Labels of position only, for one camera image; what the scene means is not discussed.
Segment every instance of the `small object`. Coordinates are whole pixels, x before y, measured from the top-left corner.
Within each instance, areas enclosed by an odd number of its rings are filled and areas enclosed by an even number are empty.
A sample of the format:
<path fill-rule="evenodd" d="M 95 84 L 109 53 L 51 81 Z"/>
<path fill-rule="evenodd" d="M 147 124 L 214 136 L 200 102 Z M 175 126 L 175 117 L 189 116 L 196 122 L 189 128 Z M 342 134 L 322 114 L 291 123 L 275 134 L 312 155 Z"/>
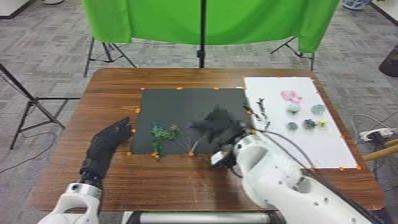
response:
<path fill-rule="evenodd" d="M 262 98 L 257 99 L 257 107 L 259 107 L 260 113 L 264 113 L 264 99 Z"/>
<path fill-rule="evenodd" d="M 310 119 L 303 120 L 303 128 L 305 129 L 314 129 L 315 123 Z"/>
<path fill-rule="evenodd" d="M 317 125 L 319 127 L 324 127 L 324 126 L 326 126 L 326 121 L 324 121 L 324 120 L 315 121 L 315 125 Z"/>
<path fill-rule="evenodd" d="M 301 106 L 298 104 L 289 104 L 287 112 L 294 115 L 301 110 Z"/>
<path fill-rule="evenodd" d="M 266 120 L 267 119 L 267 116 L 264 115 L 264 99 L 259 98 L 255 103 L 257 103 L 257 107 L 259 107 L 259 111 L 260 111 L 262 118 Z"/>
<path fill-rule="evenodd" d="M 312 112 L 312 114 L 315 114 L 315 115 L 321 115 L 321 114 L 324 113 L 324 110 L 326 110 L 326 108 L 324 108 L 324 106 L 322 106 L 321 104 L 315 104 L 315 105 L 312 106 L 312 108 L 310 108 L 310 112 Z"/>
<path fill-rule="evenodd" d="M 280 95 L 282 95 L 282 99 L 285 101 L 289 101 L 291 103 L 299 103 L 301 102 L 301 97 L 298 96 L 294 91 L 289 91 L 289 90 L 282 91 Z"/>
<path fill-rule="evenodd" d="M 289 123 L 287 123 L 287 129 L 289 129 L 291 131 L 294 131 L 294 130 L 298 129 L 298 125 L 296 125 L 294 122 L 289 122 Z"/>

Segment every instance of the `white sheet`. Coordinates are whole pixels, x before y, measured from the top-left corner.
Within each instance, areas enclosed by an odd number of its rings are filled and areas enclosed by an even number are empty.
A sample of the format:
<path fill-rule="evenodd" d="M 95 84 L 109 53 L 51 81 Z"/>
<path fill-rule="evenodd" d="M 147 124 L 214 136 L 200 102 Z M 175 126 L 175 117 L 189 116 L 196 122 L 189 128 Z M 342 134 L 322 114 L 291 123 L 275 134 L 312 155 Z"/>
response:
<path fill-rule="evenodd" d="M 340 138 L 340 132 L 331 120 L 328 111 L 321 115 L 314 115 L 310 112 L 310 107 L 315 104 L 324 105 L 321 97 L 315 93 L 315 88 L 312 80 L 306 77 L 285 77 L 285 78 L 266 78 L 266 77 L 246 77 L 244 78 L 244 94 L 248 98 L 250 108 L 259 114 L 257 99 L 264 98 L 264 112 L 269 120 L 267 130 L 282 134 L 291 141 L 296 143 L 305 151 L 315 168 L 354 168 L 356 163 L 349 153 L 349 149 Z M 287 102 L 282 99 L 280 92 L 292 90 L 301 97 L 301 111 L 296 115 L 285 112 Z M 306 130 L 301 126 L 303 120 L 312 119 L 314 121 L 324 120 L 326 127 L 315 127 Z M 253 120 L 253 126 L 257 129 L 264 128 L 260 122 Z M 298 130 L 289 131 L 285 128 L 287 122 L 298 124 Z M 289 150 L 289 153 L 299 160 L 299 162 L 308 166 L 301 154 L 296 149 L 285 143 L 278 137 L 273 137 L 278 143 Z"/>

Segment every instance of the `green backdrop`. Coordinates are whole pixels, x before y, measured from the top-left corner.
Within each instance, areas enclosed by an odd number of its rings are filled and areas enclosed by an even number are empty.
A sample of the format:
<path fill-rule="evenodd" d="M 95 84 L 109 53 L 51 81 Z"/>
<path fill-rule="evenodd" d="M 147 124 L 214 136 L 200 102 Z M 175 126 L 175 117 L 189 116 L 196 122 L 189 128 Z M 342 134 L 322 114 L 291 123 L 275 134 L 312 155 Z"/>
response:
<path fill-rule="evenodd" d="M 205 45 L 298 37 L 315 51 L 337 0 L 207 0 Z M 92 36 L 129 43 L 131 37 L 198 44 L 200 0 L 83 0 Z"/>

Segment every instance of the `black cable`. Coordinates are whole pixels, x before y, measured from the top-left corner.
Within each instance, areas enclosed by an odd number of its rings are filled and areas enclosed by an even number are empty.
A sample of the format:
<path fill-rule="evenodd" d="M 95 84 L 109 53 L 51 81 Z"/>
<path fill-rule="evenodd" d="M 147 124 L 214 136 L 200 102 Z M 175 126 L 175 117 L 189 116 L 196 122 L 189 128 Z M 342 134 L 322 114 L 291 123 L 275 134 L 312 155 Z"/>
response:
<path fill-rule="evenodd" d="M 44 135 L 44 134 L 51 134 L 51 135 L 52 135 L 51 143 L 49 143 L 45 149 L 40 151 L 40 153 L 38 153 L 31 158 L 28 158 L 28 159 L 22 160 L 13 166 L 10 166 L 8 168 L 4 168 L 4 169 L 0 171 L 0 174 L 1 174 L 4 171 L 8 171 L 10 169 L 13 169 L 19 165 L 22 165 L 29 160 L 33 160 L 33 159 L 42 155 L 42 153 L 51 149 L 52 144 L 54 144 L 54 139 L 56 139 L 56 135 L 54 135 L 52 132 L 44 132 L 44 133 L 38 133 L 38 134 L 35 134 L 35 135 L 31 135 L 31 136 L 24 136 L 24 135 L 22 135 L 22 137 L 24 137 L 24 138 L 31 138 L 31 137 L 35 137 L 35 136 L 38 136 L 38 135 Z"/>
<path fill-rule="evenodd" d="M 398 186 L 394 186 L 390 189 L 386 189 L 383 192 L 388 192 L 392 191 L 394 189 L 398 188 Z"/>
<path fill-rule="evenodd" d="M 305 160 L 306 160 L 306 163 L 308 163 L 308 165 L 310 165 L 310 168 L 314 168 L 314 164 L 312 164 L 312 161 L 310 161 L 310 159 L 308 159 L 306 153 L 303 152 L 303 150 L 301 150 L 299 146 L 294 144 L 294 142 L 292 142 L 292 141 L 291 141 L 291 140 L 289 140 L 278 133 L 275 133 L 275 132 L 271 132 L 271 131 L 262 131 L 262 130 L 257 130 L 257 129 L 255 129 L 255 131 L 259 131 L 259 132 L 262 133 L 262 135 L 264 135 L 264 133 L 275 135 L 278 138 L 283 139 L 283 141 L 287 141 L 287 143 L 294 146 L 294 148 L 296 148 L 296 150 L 298 150 L 298 152 L 299 152 L 299 154 L 301 154 L 301 156 L 303 156 L 303 158 L 305 158 Z M 280 144 L 276 143 L 276 141 L 269 138 L 267 135 L 264 135 L 264 137 L 271 140 L 273 144 L 278 146 L 278 148 L 282 149 L 282 151 L 285 152 L 285 154 L 289 155 L 289 157 L 292 158 L 292 160 L 294 160 L 296 163 L 299 164 L 301 168 L 306 169 L 306 167 L 303 166 L 303 164 L 299 163 L 299 161 L 296 160 L 296 158 L 294 158 L 292 155 L 289 154 L 287 150 L 283 149 L 283 147 L 280 146 Z"/>
<path fill-rule="evenodd" d="M 230 172 L 232 172 L 234 176 L 241 179 L 243 177 L 241 177 L 241 175 L 235 173 L 235 171 L 234 171 L 232 167 L 228 167 L 228 170 L 230 170 Z"/>

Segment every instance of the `metal pole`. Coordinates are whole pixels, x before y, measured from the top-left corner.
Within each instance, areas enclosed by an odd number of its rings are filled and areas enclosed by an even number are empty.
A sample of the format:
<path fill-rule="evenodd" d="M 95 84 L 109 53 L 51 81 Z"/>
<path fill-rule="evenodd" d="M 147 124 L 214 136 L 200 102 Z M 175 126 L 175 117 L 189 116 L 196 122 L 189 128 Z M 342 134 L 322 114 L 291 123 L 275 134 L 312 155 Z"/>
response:
<path fill-rule="evenodd" d="M 20 93 L 24 94 L 28 100 L 29 100 L 29 101 L 35 101 L 35 98 L 33 98 L 33 96 L 31 96 L 28 90 L 24 89 L 24 87 L 22 87 L 19 81 L 15 80 L 15 78 L 13 78 L 10 72 L 8 72 L 8 70 L 4 69 L 4 67 L 3 67 L 1 64 L 0 64 L 0 71 L 3 72 L 3 74 L 4 74 L 4 76 L 6 76 L 6 79 L 10 80 L 13 86 L 15 86 L 15 88 L 19 89 Z"/>
<path fill-rule="evenodd" d="M 118 51 L 122 57 L 123 57 L 125 60 L 127 60 L 129 65 L 136 68 L 136 66 L 134 66 L 134 64 L 132 64 L 132 61 L 129 60 L 129 58 L 127 58 L 123 52 L 120 51 L 120 48 L 116 47 L 116 45 L 115 45 L 115 44 L 109 44 L 109 46 L 113 46 L 115 50 Z"/>
<path fill-rule="evenodd" d="M 198 68 L 203 68 L 205 61 L 205 9 L 207 9 L 207 0 L 200 0 L 200 40 L 198 40 Z"/>
<path fill-rule="evenodd" d="M 273 54 L 276 52 L 276 50 L 287 46 L 289 42 L 294 40 L 294 37 L 289 38 L 289 40 L 283 42 L 283 44 L 276 47 L 276 49 L 269 52 L 269 54 Z"/>
<path fill-rule="evenodd" d="M 266 212 L 123 212 L 122 224 L 132 223 L 285 223 L 275 211 Z"/>
<path fill-rule="evenodd" d="M 90 47 L 88 47 L 86 63 L 84 63 L 84 69 L 83 69 L 83 77 L 86 77 L 86 73 L 88 73 L 90 60 L 92 60 L 90 59 L 92 48 L 93 48 L 93 37 L 90 38 Z"/>

